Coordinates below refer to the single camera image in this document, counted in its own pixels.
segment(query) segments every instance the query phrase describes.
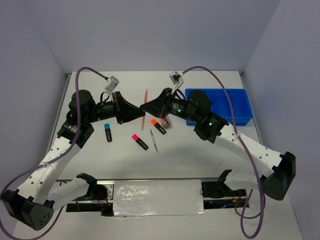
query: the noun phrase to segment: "silver pen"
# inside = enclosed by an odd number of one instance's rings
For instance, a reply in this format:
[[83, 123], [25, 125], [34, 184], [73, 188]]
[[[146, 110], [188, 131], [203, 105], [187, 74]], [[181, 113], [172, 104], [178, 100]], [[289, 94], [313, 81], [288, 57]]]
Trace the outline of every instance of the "silver pen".
[[155, 148], [155, 151], [156, 153], [158, 153], [158, 148], [157, 148], [157, 144], [156, 144], [156, 140], [155, 140], [155, 136], [152, 132], [152, 130], [150, 129], [150, 133], [151, 133], [151, 137], [152, 137], [152, 142], [153, 142], [153, 145], [154, 145], [154, 148]]

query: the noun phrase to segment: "blue cap marker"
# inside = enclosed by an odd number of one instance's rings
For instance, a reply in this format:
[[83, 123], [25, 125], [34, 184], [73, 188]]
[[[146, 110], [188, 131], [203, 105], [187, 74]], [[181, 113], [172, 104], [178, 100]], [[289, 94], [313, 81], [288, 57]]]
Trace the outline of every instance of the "blue cap marker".
[[109, 142], [112, 142], [112, 136], [111, 136], [111, 131], [110, 131], [110, 125], [109, 123], [106, 123], [104, 125], [104, 131], [105, 131], [105, 136], [106, 136], [106, 140]]

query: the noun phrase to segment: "black marker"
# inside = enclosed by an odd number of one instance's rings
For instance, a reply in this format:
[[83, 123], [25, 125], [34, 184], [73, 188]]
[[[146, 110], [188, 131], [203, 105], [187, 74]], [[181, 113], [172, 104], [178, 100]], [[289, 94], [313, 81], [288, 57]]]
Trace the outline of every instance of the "black marker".
[[151, 123], [156, 127], [156, 129], [159, 130], [160, 133], [162, 134], [166, 134], [167, 131], [157, 122], [157, 120], [152, 119]]
[[135, 142], [136, 142], [137, 144], [139, 144], [140, 147], [142, 147], [144, 150], [147, 150], [147, 149], [149, 148], [148, 145], [145, 144], [145, 142], [142, 141], [142, 140], [140, 139], [140, 137], [138, 137], [138, 135], [133, 134], [132, 138], [133, 138], [133, 140], [135, 140]]
[[111, 136], [111, 131], [110, 131], [110, 125], [109, 123], [106, 123], [104, 125], [104, 131], [105, 131], [105, 136], [106, 136], [106, 140], [109, 142], [112, 142], [112, 136]]

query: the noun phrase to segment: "blue plastic container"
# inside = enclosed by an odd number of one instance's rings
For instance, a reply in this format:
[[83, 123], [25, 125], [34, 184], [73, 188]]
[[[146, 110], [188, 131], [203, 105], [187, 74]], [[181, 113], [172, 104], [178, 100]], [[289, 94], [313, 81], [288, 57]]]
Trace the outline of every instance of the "blue plastic container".
[[[186, 88], [185, 99], [188, 99], [189, 93], [193, 90], [204, 91], [208, 98], [212, 101], [211, 111], [232, 124], [231, 111], [227, 97], [223, 89], [220, 88]], [[235, 124], [245, 126], [253, 118], [252, 109], [249, 103], [248, 95], [244, 89], [227, 89], [233, 106]], [[195, 124], [186, 121], [188, 126]]]

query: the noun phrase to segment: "white tabletop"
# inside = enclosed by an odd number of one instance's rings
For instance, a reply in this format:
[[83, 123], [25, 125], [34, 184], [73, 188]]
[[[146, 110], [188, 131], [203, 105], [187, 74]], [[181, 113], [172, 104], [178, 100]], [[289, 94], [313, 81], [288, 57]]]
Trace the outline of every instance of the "white tabletop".
[[[148, 89], [148, 100], [157, 97], [163, 88], [172, 87], [168, 75], [171, 71], [122, 71], [104, 72], [120, 80], [116, 88], [130, 103], [140, 106]], [[243, 88], [237, 71], [215, 72], [226, 88]], [[183, 76], [185, 88], [219, 88], [218, 83], [206, 72], [193, 71]], [[103, 91], [104, 80], [91, 72], [80, 75], [80, 89], [89, 90], [96, 101]], [[65, 121], [68, 103], [75, 91], [75, 73], [72, 74], [61, 113], [57, 132]], [[193, 127], [184, 120], [171, 116], [172, 128], [162, 135], [150, 124], [147, 114], [144, 131], [142, 120], [118, 125], [115, 119], [94, 123], [94, 133], [81, 152], [68, 164], [59, 179], [69, 180], [85, 172], [97, 179], [156, 179], [156, 178], [205, 178], [217, 177], [225, 169], [247, 170], [252, 167], [235, 154], [221, 147], [200, 140]], [[107, 142], [104, 124], [109, 123], [113, 142]], [[159, 148], [156, 154], [149, 129], [153, 129]], [[253, 121], [239, 130], [259, 141]], [[148, 145], [144, 151], [132, 139], [138, 134]], [[257, 240], [302, 240], [299, 227], [289, 198], [283, 201], [267, 199], [265, 217]], [[259, 211], [258, 193], [254, 192], [247, 215]], [[257, 227], [256, 220], [245, 221], [245, 229], [252, 234]], [[22, 238], [36, 237], [35, 232], [18, 223], [14, 235]], [[112, 239], [112, 240], [241, 240], [246, 239], [240, 229], [240, 218], [233, 209], [210, 209], [207, 213], [188, 216], [146, 216], [146, 217], [101, 217], [97, 212], [65, 212], [51, 232], [43, 239]]]

